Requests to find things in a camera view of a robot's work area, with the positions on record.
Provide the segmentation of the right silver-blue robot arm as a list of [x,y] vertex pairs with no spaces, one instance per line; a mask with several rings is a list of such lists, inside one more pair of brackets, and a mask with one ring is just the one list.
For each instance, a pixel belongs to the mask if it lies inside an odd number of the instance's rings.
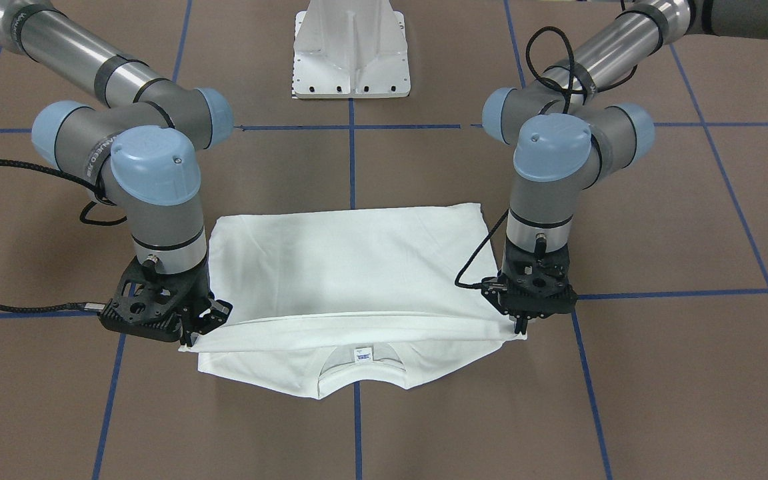
[[232,306],[211,292],[196,152],[233,131],[218,91],[186,90],[67,18],[49,1],[0,1],[0,47],[94,95],[103,110],[58,101],[36,117],[31,142],[48,167],[0,166],[61,177],[117,206],[136,251],[106,303],[25,307],[94,312],[110,331],[184,347],[225,324]]

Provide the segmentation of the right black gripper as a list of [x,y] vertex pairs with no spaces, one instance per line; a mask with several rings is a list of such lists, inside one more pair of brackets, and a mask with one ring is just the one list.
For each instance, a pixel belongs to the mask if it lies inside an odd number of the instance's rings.
[[182,347],[192,347],[199,335],[226,324],[232,304],[214,300],[207,270],[189,270],[171,275],[159,275],[159,285],[171,293],[171,300],[165,304],[168,330],[180,334]]

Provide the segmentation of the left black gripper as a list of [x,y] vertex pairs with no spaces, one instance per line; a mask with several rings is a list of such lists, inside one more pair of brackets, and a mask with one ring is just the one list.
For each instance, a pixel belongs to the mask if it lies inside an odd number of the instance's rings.
[[537,257],[507,243],[501,279],[506,292],[503,308],[514,315],[514,332],[526,335],[527,314],[567,314],[572,312],[572,285],[568,280],[568,246]]

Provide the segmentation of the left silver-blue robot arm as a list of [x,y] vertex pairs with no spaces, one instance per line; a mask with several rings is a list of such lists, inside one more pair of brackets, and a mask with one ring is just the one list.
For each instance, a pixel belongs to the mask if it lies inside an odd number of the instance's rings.
[[768,40],[768,1],[637,1],[521,90],[502,88],[483,107],[483,128],[514,146],[514,183],[499,273],[485,300],[524,335],[536,318],[572,312],[568,237],[579,195],[648,152],[655,125],[642,107],[595,109],[640,61],[689,34]]

